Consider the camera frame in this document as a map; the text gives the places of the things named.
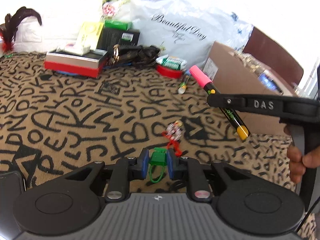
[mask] white brick wall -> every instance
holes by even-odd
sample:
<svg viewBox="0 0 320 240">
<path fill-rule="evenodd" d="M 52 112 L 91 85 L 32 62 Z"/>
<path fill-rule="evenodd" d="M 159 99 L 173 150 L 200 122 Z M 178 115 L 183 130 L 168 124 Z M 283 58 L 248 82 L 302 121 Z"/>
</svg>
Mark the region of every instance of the white brick wall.
<svg viewBox="0 0 320 240">
<path fill-rule="evenodd" d="M 99 21 L 102 0 L 0 0 L 0 23 L 21 6 L 38 11 L 43 20 L 25 19 L 19 26 L 16 51 L 48 51 L 75 41 L 84 21 Z M 287 49 L 304 68 L 305 84 L 320 56 L 320 0 L 199 0 L 239 17 L 264 31 Z"/>
</svg>

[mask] finger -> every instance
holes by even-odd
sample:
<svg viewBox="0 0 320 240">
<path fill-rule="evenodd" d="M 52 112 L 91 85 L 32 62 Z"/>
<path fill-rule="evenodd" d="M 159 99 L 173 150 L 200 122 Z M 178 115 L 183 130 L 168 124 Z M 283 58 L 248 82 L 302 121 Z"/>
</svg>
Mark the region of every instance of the finger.
<svg viewBox="0 0 320 240">
<path fill-rule="evenodd" d="M 290 174 L 302 176 L 306 172 L 306 167 L 302 163 L 289 161 Z"/>
<path fill-rule="evenodd" d="M 303 164 L 307 168 L 317 168 L 320 166 L 320 147 L 312 150 L 302 158 Z"/>
<path fill-rule="evenodd" d="M 288 149 L 287 149 L 287 157 L 294 162 L 301 162 L 302 159 L 302 154 L 300 152 L 300 150 L 298 149 L 298 147 L 293 146 L 293 145 L 289 145 Z"/>
<path fill-rule="evenodd" d="M 301 179 L 302 179 L 302 176 L 299 176 L 299 175 L 294 175 L 294 174 L 292 174 L 291 172 L 290 172 L 290 179 L 291 179 L 291 181 L 292 182 L 294 182 L 294 183 L 299 183 L 300 181 L 301 181 Z"/>
<path fill-rule="evenodd" d="M 285 134 L 291 135 L 289 127 L 287 125 L 284 127 L 283 131 L 284 131 Z"/>
</svg>

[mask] white sticker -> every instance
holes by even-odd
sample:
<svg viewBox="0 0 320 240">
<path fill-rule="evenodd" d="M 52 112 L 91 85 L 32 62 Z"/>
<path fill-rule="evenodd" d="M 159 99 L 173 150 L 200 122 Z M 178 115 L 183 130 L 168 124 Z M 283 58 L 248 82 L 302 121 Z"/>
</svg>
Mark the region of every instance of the white sticker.
<svg viewBox="0 0 320 240">
<path fill-rule="evenodd" d="M 207 63 L 203 68 L 203 73 L 206 74 L 211 80 L 213 80 L 217 71 L 218 67 L 215 65 L 212 59 L 208 58 Z"/>
<path fill-rule="evenodd" d="M 125 40 L 125 41 L 132 41 L 133 34 L 131 34 L 131 33 L 123 33 L 121 39 Z"/>
</svg>

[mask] white floral bag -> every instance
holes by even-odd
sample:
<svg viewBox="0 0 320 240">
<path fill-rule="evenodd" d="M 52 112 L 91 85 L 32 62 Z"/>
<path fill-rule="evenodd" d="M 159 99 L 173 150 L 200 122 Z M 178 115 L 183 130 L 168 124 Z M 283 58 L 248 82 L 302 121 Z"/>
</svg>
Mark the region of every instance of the white floral bag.
<svg viewBox="0 0 320 240">
<path fill-rule="evenodd" d="M 215 7 L 198 8 L 193 0 L 103 0 L 102 19 L 132 22 L 139 45 L 155 45 L 162 54 L 203 68 L 214 41 L 242 50 L 253 26 Z"/>
</svg>

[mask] brown fabric with black letters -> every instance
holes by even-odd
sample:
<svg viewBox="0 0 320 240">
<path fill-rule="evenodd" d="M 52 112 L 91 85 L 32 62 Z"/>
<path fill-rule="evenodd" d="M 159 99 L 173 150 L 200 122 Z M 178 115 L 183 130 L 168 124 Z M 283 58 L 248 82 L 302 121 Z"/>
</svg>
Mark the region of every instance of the brown fabric with black letters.
<svg viewBox="0 0 320 240">
<path fill-rule="evenodd" d="M 252 135 L 241 142 L 218 109 L 191 79 L 179 82 L 153 68 L 106 69 L 98 79 L 45 70 L 44 54 L 0 59 L 0 172 L 20 170 L 35 187 L 95 160 L 115 163 L 143 147 L 165 147 L 161 132 L 180 119 L 183 155 L 201 163 L 219 159 L 293 190 L 286 149 L 290 137 Z M 165 173 L 157 184 L 131 183 L 131 191 L 178 192 L 182 181 Z M 314 239 L 311 216 L 302 236 Z"/>
</svg>

